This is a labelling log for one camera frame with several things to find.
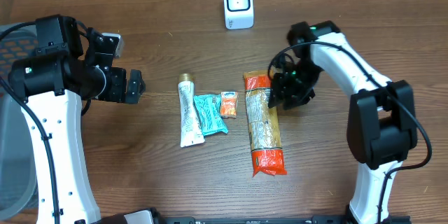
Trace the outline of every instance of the wooden table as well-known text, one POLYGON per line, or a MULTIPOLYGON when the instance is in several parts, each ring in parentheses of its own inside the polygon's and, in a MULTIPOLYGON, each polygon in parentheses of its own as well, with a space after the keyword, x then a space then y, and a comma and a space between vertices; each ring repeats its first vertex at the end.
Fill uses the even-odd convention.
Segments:
MULTIPOLYGON (((197 94, 238 90, 287 46, 289 27, 333 20, 372 66, 414 88, 416 114, 433 142, 423 169, 397 175, 389 202, 415 223, 448 219, 448 0, 254 0, 255 26, 228 31, 223 0, 15 0, 13 22, 61 13, 122 34, 114 65, 140 69, 138 105, 94 101, 83 117, 90 185, 104 216, 157 207, 166 216, 298 217, 343 214, 357 162, 347 146, 349 101, 325 74, 306 106, 279 110, 287 176, 252 177, 244 96, 228 135, 180 148, 178 75, 197 94)), ((426 155, 423 140, 406 165, 426 155)), ((35 220, 26 211, 15 221, 35 220)))

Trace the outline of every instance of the long plastic package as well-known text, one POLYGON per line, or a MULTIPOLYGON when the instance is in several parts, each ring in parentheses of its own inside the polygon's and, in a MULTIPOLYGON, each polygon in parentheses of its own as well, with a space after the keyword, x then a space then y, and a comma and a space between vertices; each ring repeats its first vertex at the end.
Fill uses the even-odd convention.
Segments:
POLYGON ((267 71, 244 73, 253 175, 286 175, 277 109, 268 108, 271 81, 267 71))

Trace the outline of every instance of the black cable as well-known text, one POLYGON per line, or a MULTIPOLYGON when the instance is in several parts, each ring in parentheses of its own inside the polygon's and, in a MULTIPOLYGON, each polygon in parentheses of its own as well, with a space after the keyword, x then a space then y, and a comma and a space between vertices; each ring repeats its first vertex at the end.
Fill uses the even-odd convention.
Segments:
MULTIPOLYGON (((36 24, 35 22, 25 22, 22 24, 17 24, 7 29, 6 31, 3 31, 0 34, 0 41, 4 39, 8 34, 14 32, 17 29, 35 24, 36 24)), ((11 89, 11 87, 1 76, 0 76, 0 85, 28 113, 29 117, 31 117, 34 123, 36 123, 37 129, 41 133, 43 145, 45 146, 45 151, 47 153, 48 166, 50 168, 50 180, 51 180, 51 191, 52 191, 53 212, 54 212, 53 215, 55 217, 55 224, 60 224, 60 210, 59 210, 59 200, 57 198, 55 163, 53 161, 53 154, 51 152, 50 143, 48 142, 50 138, 47 136, 47 133, 43 128, 41 121, 37 118, 34 112, 16 95, 16 93, 11 89)))
POLYGON ((321 41, 312 41, 312 42, 304 42, 304 43, 299 43, 299 44, 295 44, 292 45, 288 48, 283 49, 282 51, 280 51, 277 55, 275 55, 275 57, 272 59, 272 61, 270 62, 268 68, 267 68, 267 75, 269 77, 269 79, 271 80, 272 77, 270 76, 270 70, 272 68, 272 66, 274 65, 274 61, 276 60, 276 58, 278 58, 280 55, 286 53, 287 51, 293 49, 293 48, 297 48, 297 47, 303 47, 303 46, 310 46, 310 45, 321 45, 321 46, 328 46, 331 48, 336 48, 340 51, 342 51, 343 53, 345 53, 347 56, 350 57, 350 59, 355 63, 355 65, 363 72, 364 75, 367 76, 367 79, 372 82, 374 85, 376 85, 378 88, 384 89, 385 93, 389 96, 389 98, 391 99, 391 101, 393 103, 395 103, 401 110, 403 110, 407 116, 409 116, 409 118, 414 122, 414 124, 416 125, 416 127, 419 129, 421 135, 423 136, 423 138, 425 139, 426 142, 426 148, 428 150, 428 153, 426 154, 426 158, 425 160, 423 160, 422 162, 420 162, 419 164, 413 164, 413 165, 408 165, 405 167, 397 167, 394 168, 390 171, 388 171, 385 174, 385 179, 383 180, 383 186, 381 188, 381 195, 379 197, 379 205, 378 205, 378 223, 381 223, 381 212, 382 212, 382 205, 383 205, 383 200, 384 200, 384 194, 386 193, 386 186, 387 186, 387 182, 388 180, 391 178, 391 174, 394 172, 398 172, 398 171, 402 171, 402 170, 409 170, 409 169, 417 169, 417 168, 421 168, 425 165, 427 165, 429 163, 429 161, 431 160, 431 157, 433 155, 433 148, 431 146, 431 141, 429 140, 429 136, 426 133, 425 129, 423 128, 423 126, 420 124, 420 122, 415 118, 414 115, 412 115, 412 113, 400 102, 398 101, 398 99, 395 98, 395 96, 393 96, 385 87, 382 87, 373 77, 372 75, 370 75, 367 70, 364 69, 363 65, 345 48, 343 48, 342 46, 339 45, 335 45, 335 44, 331 44, 331 43, 326 43, 326 42, 321 42, 321 41))
POLYGON ((87 113, 91 104, 92 104, 92 99, 88 99, 87 102, 85 103, 83 110, 81 111, 81 116, 84 116, 87 113))

